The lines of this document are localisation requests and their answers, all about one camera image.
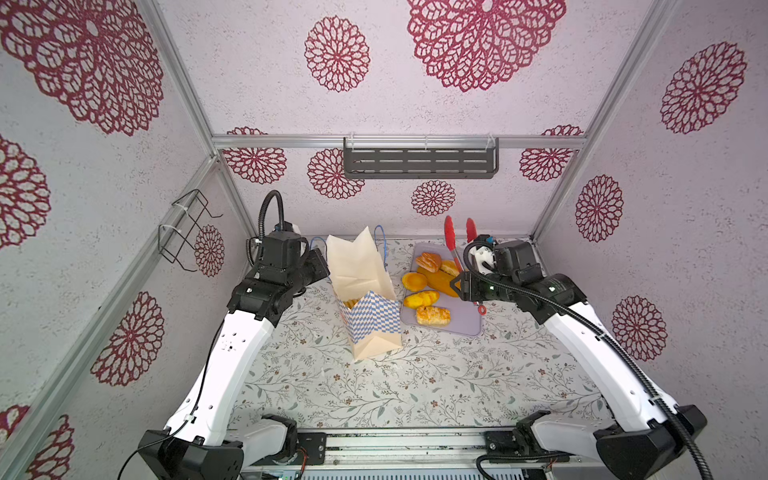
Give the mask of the yellow corn-like bread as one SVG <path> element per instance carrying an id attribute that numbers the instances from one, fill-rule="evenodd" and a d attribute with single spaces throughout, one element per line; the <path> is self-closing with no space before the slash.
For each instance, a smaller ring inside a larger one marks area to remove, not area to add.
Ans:
<path id="1" fill-rule="evenodd" d="M 461 273 L 460 267 L 453 260 L 443 260 L 440 270 L 451 277 L 456 277 Z"/>

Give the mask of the long orange baguette bread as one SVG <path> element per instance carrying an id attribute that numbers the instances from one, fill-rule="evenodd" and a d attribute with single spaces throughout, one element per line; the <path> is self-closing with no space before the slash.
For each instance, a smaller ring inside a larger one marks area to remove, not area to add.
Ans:
<path id="1" fill-rule="evenodd" d="M 427 281 L 427 286 L 433 290 L 441 292 L 442 294 L 450 297 L 458 298 L 459 295 L 451 287 L 450 282 L 455 278 L 454 275 L 450 275 L 442 270 L 437 272 L 430 272 L 423 267 L 419 267 L 417 272 L 424 275 Z"/>

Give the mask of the blue checkered paper bag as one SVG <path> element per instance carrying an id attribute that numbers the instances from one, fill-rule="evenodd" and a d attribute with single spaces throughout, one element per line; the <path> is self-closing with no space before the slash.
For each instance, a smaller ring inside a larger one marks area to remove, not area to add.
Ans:
<path id="1" fill-rule="evenodd" d="M 402 347 L 400 302 L 371 231 L 325 239 L 330 282 L 356 361 Z"/>

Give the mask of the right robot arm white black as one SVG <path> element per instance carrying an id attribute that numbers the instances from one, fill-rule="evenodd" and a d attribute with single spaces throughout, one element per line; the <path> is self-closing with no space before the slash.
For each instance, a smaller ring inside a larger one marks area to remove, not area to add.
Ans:
<path id="1" fill-rule="evenodd" d="M 639 367 L 606 329 L 587 296 L 566 275 L 547 275 L 527 241 L 498 242 L 480 235 L 462 252 L 451 288 L 463 301 L 508 302 L 556 337 L 598 388 L 612 413 L 592 425 L 550 410 L 517 422 L 507 447 L 489 448 L 476 460 L 544 462 L 598 460 L 618 479 L 647 479 L 690 454 L 703 479 L 713 476 L 696 437 L 707 425 L 695 405 L 679 405 Z"/>

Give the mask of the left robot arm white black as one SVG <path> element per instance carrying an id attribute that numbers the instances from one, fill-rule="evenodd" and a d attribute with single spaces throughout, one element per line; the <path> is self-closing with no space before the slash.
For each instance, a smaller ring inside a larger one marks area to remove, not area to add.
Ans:
<path id="1" fill-rule="evenodd" d="M 251 431 L 235 434 L 229 419 L 250 367 L 283 314 L 329 270 L 322 253 L 294 231 L 275 230 L 258 247 L 185 400 L 163 429 L 146 431 L 139 442 L 137 454 L 158 479 L 237 479 L 260 460 L 288 461 L 297 454 L 294 421 L 267 415 Z"/>

